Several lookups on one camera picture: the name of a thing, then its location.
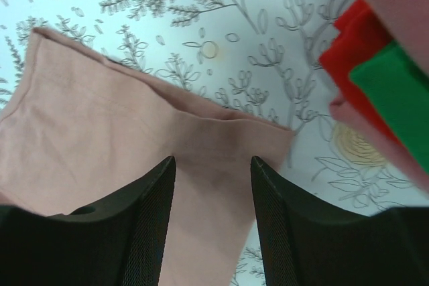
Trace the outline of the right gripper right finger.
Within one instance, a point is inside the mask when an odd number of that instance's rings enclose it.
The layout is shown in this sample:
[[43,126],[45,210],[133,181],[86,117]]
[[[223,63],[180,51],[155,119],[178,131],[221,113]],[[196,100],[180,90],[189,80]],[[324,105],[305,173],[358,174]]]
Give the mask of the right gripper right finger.
[[428,209],[363,216],[325,202],[251,160],[268,285],[427,285]]

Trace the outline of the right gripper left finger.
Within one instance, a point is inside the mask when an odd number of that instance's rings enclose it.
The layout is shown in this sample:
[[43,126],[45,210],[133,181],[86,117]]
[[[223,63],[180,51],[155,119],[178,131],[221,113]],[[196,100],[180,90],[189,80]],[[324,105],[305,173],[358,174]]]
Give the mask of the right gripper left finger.
[[157,285],[176,161],[71,214],[1,207],[2,285]]

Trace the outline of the dusty pink printed t-shirt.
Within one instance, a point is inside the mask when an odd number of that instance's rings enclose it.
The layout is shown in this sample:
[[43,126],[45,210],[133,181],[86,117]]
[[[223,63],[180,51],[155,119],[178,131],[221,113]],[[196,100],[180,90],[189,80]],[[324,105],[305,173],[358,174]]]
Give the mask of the dusty pink printed t-shirt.
[[160,284],[228,285],[255,220],[251,158],[278,169],[293,137],[36,27],[1,111],[1,203],[68,214],[172,155]]

